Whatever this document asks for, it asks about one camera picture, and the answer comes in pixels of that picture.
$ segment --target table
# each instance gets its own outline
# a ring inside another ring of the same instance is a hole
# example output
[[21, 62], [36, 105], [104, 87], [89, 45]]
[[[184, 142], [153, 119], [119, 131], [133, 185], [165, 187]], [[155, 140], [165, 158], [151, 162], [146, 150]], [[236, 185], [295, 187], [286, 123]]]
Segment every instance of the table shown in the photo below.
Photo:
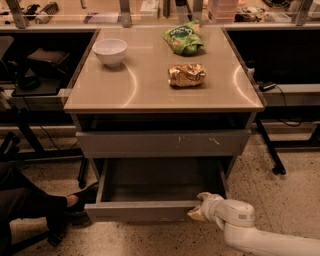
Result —
[[[205, 47], [194, 57], [173, 54], [168, 26], [104, 27], [97, 40], [128, 43], [117, 68], [92, 51], [64, 110], [100, 181], [93, 221], [186, 219], [207, 190], [227, 197], [227, 178], [264, 104], [233, 53], [223, 29], [201, 27]], [[171, 65], [202, 63], [203, 85], [174, 89]]]

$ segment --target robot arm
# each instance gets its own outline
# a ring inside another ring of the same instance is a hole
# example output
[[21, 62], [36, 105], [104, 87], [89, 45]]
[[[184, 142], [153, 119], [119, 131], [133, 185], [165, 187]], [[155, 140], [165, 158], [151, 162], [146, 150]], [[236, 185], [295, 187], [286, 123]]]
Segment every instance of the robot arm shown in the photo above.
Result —
[[250, 204], [210, 193], [201, 193], [198, 198], [201, 205], [188, 215], [195, 220], [215, 222], [224, 231], [225, 242], [241, 252], [256, 256], [320, 255], [320, 240], [258, 230]]

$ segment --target shoe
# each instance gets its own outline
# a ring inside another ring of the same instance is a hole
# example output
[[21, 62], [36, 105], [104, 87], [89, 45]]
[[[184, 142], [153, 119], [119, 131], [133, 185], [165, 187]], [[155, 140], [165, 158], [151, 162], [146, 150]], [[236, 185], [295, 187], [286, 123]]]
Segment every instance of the shoe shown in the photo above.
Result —
[[95, 182], [88, 186], [86, 189], [77, 192], [73, 195], [76, 195], [79, 198], [79, 202], [82, 203], [94, 203], [97, 198], [99, 183]]
[[68, 212], [82, 212], [82, 211], [84, 211], [85, 204], [95, 203], [96, 199], [97, 199], [98, 188], [99, 188], [99, 183], [95, 182], [95, 183], [91, 184], [90, 186], [88, 186], [86, 189], [72, 194], [72, 195], [77, 196], [79, 198], [79, 201], [75, 205], [67, 208], [67, 211]]

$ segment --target speckled floor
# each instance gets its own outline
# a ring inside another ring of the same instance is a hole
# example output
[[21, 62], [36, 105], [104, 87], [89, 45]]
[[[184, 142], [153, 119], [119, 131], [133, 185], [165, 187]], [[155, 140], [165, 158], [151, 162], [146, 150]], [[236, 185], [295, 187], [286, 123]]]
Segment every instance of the speckled floor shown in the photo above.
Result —
[[[64, 145], [64, 140], [56, 138]], [[320, 239], [320, 152], [279, 153], [287, 174], [274, 175], [272, 159], [262, 137], [253, 133], [228, 179], [233, 199], [252, 204], [261, 230]], [[78, 190], [80, 160], [45, 161], [21, 165], [23, 173], [48, 193], [68, 195]], [[95, 181], [89, 170], [87, 183]], [[46, 229], [44, 219], [11, 223], [14, 242]], [[93, 223], [68, 228], [58, 247], [42, 241], [21, 256], [242, 256], [228, 247], [223, 231], [200, 222]]]

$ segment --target snack bag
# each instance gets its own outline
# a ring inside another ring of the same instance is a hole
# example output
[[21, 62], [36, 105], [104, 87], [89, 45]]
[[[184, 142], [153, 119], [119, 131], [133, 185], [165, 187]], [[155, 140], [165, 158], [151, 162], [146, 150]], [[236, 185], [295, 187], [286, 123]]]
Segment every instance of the snack bag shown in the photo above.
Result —
[[190, 87], [204, 83], [206, 71], [202, 64], [174, 65], [168, 69], [168, 82], [171, 86]]
[[180, 27], [168, 29], [162, 37], [170, 45], [174, 53], [183, 56], [192, 56], [198, 53], [203, 42], [199, 37], [200, 24], [197, 20]]

